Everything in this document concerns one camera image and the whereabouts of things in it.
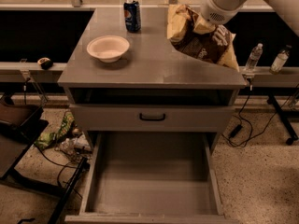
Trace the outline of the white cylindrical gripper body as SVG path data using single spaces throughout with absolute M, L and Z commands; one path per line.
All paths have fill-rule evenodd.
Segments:
M 202 16 L 213 24 L 225 24 L 242 8 L 247 0 L 204 0 Z

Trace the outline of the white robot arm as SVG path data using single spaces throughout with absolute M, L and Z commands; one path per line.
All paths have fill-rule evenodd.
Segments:
M 248 0 L 203 0 L 200 13 L 206 21 L 225 24 Z M 299 0 L 264 0 L 299 35 Z

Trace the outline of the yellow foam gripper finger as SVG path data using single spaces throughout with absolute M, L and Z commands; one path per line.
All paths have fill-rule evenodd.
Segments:
M 199 35 L 209 34 L 215 30 L 216 26 L 207 21 L 201 14 L 194 15 L 193 31 Z

